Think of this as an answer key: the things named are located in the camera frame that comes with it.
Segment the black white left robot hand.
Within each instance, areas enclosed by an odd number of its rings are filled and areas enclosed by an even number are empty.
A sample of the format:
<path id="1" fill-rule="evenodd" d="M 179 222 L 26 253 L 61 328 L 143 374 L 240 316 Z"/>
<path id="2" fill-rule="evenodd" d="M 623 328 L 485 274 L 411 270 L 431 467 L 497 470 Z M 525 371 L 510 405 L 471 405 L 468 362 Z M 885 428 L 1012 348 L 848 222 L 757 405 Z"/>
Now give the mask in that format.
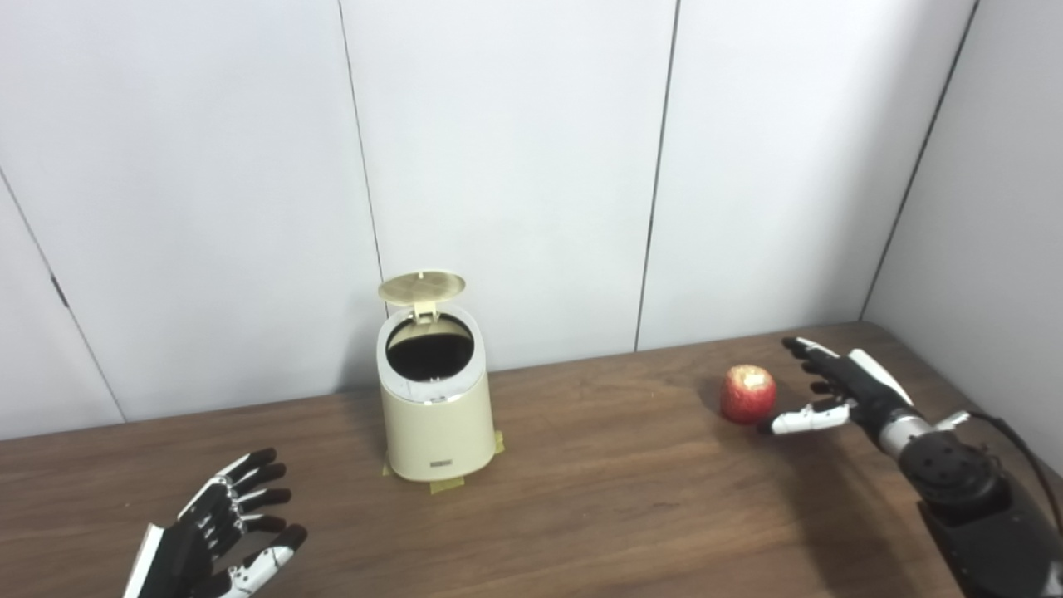
<path id="1" fill-rule="evenodd" d="M 236 458 L 213 474 L 170 526 L 148 525 L 123 591 L 125 597 L 253 597 L 297 554 L 307 530 L 261 513 L 291 500 L 271 482 L 287 473 L 274 448 Z M 268 533 L 265 548 L 216 569 L 247 535 Z"/>

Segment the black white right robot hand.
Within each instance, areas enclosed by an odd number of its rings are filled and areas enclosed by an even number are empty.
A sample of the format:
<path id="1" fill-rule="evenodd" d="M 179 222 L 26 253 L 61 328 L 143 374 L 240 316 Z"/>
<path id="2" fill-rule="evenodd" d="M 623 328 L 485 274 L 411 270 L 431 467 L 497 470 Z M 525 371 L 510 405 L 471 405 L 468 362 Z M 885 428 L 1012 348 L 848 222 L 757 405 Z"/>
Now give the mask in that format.
<path id="1" fill-rule="evenodd" d="M 802 361 L 802 370 L 817 375 L 811 388 L 821 395 L 798 411 L 760 420 L 756 431 L 784 435 L 827 430 L 853 423 L 878 443 L 889 424 L 919 417 L 914 401 L 889 372 L 867 352 L 854 349 L 838 355 L 809 338 L 784 337 L 783 347 Z"/>

